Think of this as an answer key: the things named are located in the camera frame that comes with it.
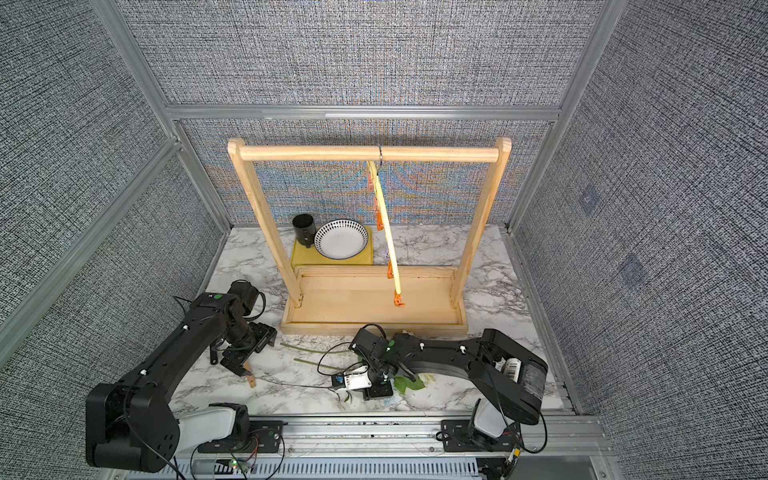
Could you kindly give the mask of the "cream rose with stem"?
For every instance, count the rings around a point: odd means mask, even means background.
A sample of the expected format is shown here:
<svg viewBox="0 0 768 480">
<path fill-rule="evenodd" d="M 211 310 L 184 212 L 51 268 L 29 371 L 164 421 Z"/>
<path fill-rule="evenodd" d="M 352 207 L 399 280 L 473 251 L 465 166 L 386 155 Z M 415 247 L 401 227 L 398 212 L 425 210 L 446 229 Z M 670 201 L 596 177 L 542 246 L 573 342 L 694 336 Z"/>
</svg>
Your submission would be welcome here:
<svg viewBox="0 0 768 480">
<path fill-rule="evenodd" d="M 375 387 L 382 387 L 386 392 L 390 387 L 393 387 L 400 394 L 404 394 L 407 390 L 419 391 L 425 388 L 425 384 L 419 376 L 416 376 L 415 381 L 403 376 L 389 376 L 384 383 L 374 382 L 369 379 L 368 365 L 362 361 L 347 369 L 328 374 L 328 377 L 331 379 L 333 389 L 361 390 L 366 394 L 373 394 Z"/>
</svg>

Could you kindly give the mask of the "yellow wavy clothes hanger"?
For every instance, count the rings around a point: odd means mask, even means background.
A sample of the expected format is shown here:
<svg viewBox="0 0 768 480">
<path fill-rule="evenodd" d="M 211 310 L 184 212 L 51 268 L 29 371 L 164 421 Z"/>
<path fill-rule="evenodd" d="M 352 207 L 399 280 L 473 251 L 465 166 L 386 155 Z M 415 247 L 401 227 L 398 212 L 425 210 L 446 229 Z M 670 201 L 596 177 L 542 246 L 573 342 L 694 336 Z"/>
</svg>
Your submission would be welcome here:
<svg viewBox="0 0 768 480">
<path fill-rule="evenodd" d="M 385 234 L 387 252 L 388 252 L 388 261 L 391 260 L 393 263 L 394 279 L 392 280 L 394 281 L 394 293 L 395 293 L 395 290 L 399 290 L 402 296 L 402 286 L 401 286 L 400 274 L 399 274 L 399 269 L 397 264 L 394 240 L 392 236 L 391 225 L 389 222 L 389 215 L 388 215 L 388 211 L 387 211 L 387 207 L 384 199 L 383 189 L 382 189 L 380 178 L 379 178 L 379 172 L 374 161 L 368 161 L 367 167 L 369 171 L 371 185 L 373 187 L 373 192 L 375 194 L 375 198 L 378 201 L 381 209 L 382 219 L 384 223 L 384 230 L 382 231 Z"/>
</svg>

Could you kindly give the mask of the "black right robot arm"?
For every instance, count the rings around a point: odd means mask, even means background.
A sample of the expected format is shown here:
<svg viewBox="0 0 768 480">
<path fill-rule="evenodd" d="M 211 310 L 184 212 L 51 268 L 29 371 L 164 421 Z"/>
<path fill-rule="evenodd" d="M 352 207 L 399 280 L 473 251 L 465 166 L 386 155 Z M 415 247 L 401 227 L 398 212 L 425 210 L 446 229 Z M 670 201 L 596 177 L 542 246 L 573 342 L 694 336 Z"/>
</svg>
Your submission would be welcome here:
<svg viewBox="0 0 768 480">
<path fill-rule="evenodd" d="M 388 338 L 361 328 L 349 349 L 360 367 L 331 375 L 334 389 L 361 391 L 367 400 L 393 394 L 396 377 L 411 382 L 422 374 L 439 374 L 470 381 L 483 395 L 473 411 L 464 437 L 456 440 L 480 449 L 507 436 L 513 447 L 539 454 L 522 438 L 523 425 L 545 424 L 541 414 L 548 364 L 526 347 L 496 329 L 479 338 L 428 340 L 407 333 Z"/>
</svg>

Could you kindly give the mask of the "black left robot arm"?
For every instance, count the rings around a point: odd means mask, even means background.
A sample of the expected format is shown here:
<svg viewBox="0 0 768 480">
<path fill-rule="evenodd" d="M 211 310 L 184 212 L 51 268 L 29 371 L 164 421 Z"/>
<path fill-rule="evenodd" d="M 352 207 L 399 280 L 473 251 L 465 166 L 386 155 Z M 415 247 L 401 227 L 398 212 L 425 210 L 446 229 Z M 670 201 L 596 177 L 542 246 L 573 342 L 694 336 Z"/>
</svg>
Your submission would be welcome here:
<svg viewBox="0 0 768 480">
<path fill-rule="evenodd" d="M 156 473 L 186 448 L 183 426 L 169 406 L 179 383 L 205 351 L 226 343 L 218 363 L 239 377 L 246 363 L 273 345 L 275 328 L 258 322 L 253 307 L 266 297 L 236 280 L 227 292 L 204 292 L 176 329 L 115 383 L 100 383 L 85 402 L 85 458 L 89 466 Z"/>
</svg>

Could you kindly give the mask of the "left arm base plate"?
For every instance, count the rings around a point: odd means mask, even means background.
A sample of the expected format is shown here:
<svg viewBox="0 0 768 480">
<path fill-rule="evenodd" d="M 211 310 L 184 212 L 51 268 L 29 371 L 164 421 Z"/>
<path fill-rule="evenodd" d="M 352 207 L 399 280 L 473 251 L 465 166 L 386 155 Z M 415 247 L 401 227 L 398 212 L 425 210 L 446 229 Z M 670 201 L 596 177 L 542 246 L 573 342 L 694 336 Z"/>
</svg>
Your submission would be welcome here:
<svg viewBox="0 0 768 480">
<path fill-rule="evenodd" d="M 274 420 L 251 420 L 248 428 L 236 427 L 228 437 L 203 443 L 199 453 L 277 453 L 281 445 L 284 423 Z"/>
</svg>

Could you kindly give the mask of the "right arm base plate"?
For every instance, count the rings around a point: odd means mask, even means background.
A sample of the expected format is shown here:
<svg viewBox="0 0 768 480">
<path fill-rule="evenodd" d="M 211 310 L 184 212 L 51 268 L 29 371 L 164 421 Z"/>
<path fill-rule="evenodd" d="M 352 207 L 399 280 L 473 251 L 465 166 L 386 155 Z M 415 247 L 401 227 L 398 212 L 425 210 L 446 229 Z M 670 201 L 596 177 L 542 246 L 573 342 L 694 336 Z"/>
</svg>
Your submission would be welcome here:
<svg viewBox="0 0 768 480">
<path fill-rule="evenodd" d="M 511 452 L 518 447 L 517 438 L 505 430 L 499 438 L 481 433 L 470 420 L 442 420 L 435 439 L 446 452 Z"/>
</svg>

